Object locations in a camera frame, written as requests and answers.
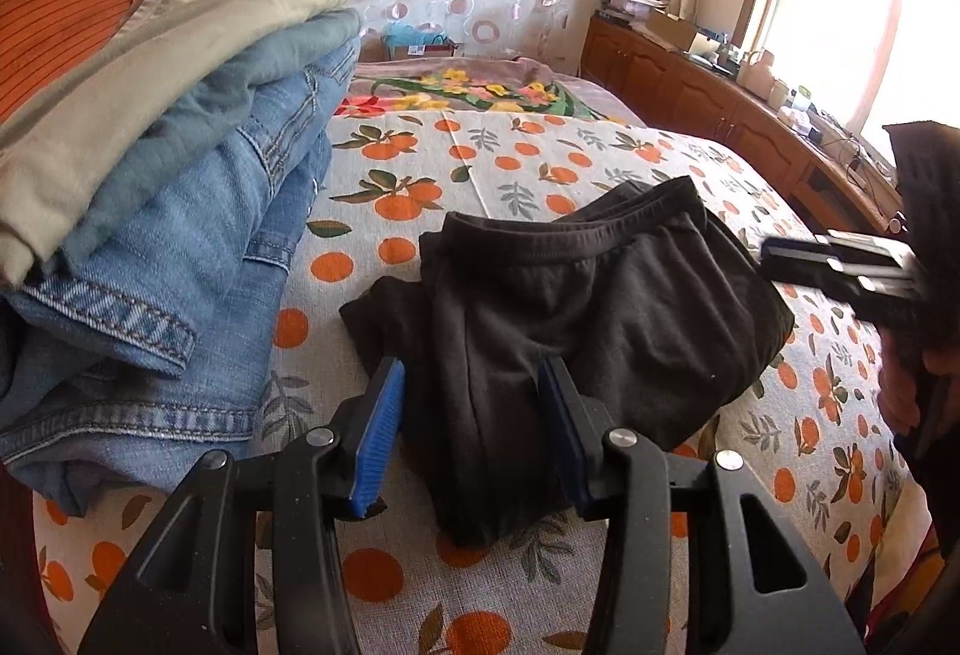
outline folded black garment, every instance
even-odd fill
[[[340,313],[368,372],[403,360],[407,454],[459,545],[566,505],[536,399],[545,355],[618,425],[673,449],[793,326],[688,178],[627,182],[549,224],[448,214],[419,244],[422,283],[381,278]]]

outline floral blanket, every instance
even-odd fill
[[[412,59],[357,68],[336,115],[378,116],[396,110],[491,110],[606,119],[545,65],[484,59]]]
[[[337,117],[328,135],[337,149],[291,264],[254,426],[255,452],[281,449],[324,425],[344,398],[363,392],[367,378],[338,310],[381,276],[419,278],[418,237],[440,230],[445,211],[552,221],[625,180],[657,184],[690,176],[704,204],[753,250],[767,235],[809,235],[750,165],[723,146],[681,134],[552,113],[405,110]],[[882,554],[887,521],[901,489],[913,482],[877,411],[877,333],[816,290],[779,289],[796,316],[781,353],[675,452],[702,458],[715,449],[740,452],[844,597],[872,555]],[[361,651],[580,649],[603,559],[603,524],[560,512],[491,549],[455,548],[438,531],[424,484],[400,444],[382,489],[387,511],[338,526]],[[35,500],[38,562],[68,651],[75,651],[162,500],[156,490],[112,490],[86,519]],[[270,528],[262,519],[258,525],[256,621],[259,651],[271,655],[277,644]],[[664,626],[666,651],[680,653],[688,618],[685,515],[673,516],[672,534]],[[781,644],[772,632],[765,651]]]

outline brown wooden cabinet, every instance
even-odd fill
[[[581,74],[619,97],[650,127],[727,145],[784,196],[811,230],[886,232],[889,216],[846,180],[840,166],[779,122],[764,102],[688,62],[679,51],[594,19]]]

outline silver rivet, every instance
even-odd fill
[[[637,442],[637,433],[634,433],[630,428],[613,428],[613,430],[608,433],[610,436],[610,443],[614,447],[632,447]]]
[[[333,443],[333,431],[330,428],[313,428],[306,434],[306,443],[311,447],[326,447]]]
[[[211,449],[210,452],[200,457],[200,463],[203,464],[203,468],[210,468],[210,471],[223,468],[227,465],[227,452],[222,449]]]
[[[721,449],[713,459],[720,468],[726,468],[727,471],[739,471],[743,468],[743,457],[732,449]]]

